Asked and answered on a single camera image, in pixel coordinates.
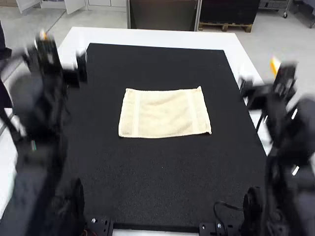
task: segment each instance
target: beige towel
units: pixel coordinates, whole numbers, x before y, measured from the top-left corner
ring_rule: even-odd
[[[127,88],[118,134],[128,138],[166,138],[210,133],[201,87],[173,91]]]

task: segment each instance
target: metal cart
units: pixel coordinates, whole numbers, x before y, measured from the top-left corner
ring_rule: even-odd
[[[261,0],[259,9],[284,10],[283,18],[287,18],[288,8],[292,0]]]

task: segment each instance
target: wooden pallet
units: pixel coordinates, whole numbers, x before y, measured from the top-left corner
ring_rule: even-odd
[[[206,22],[199,22],[198,30],[203,30],[204,26],[221,26],[223,32],[227,32],[227,28],[229,26],[238,26],[242,27],[246,33],[250,33],[252,31],[252,24],[229,24],[229,23],[206,23]]]

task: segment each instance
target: white cabinet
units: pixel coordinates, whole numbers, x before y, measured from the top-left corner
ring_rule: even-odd
[[[111,10],[126,12],[126,0],[88,0],[89,10]]]
[[[110,0],[89,0],[89,5],[93,6],[110,6]]]
[[[85,0],[64,0],[64,1],[42,1],[42,0],[16,0],[20,12],[23,13],[26,9],[42,4],[44,8],[63,8],[70,14],[82,7],[85,7]]]
[[[126,0],[111,0],[112,6],[126,7]]]

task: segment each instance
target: cabinet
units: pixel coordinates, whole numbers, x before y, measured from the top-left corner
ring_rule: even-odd
[[[79,9],[126,12],[126,0],[0,0],[0,5],[5,1],[16,1],[21,13],[37,4],[42,8],[66,9],[68,14]]]
[[[88,0],[89,10],[112,10],[126,12],[126,0]]]
[[[41,4],[43,8],[61,8],[66,9],[70,14],[82,7],[85,7],[85,0],[64,0],[64,1],[43,1],[43,0],[16,0],[20,12],[23,13],[26,9]]]

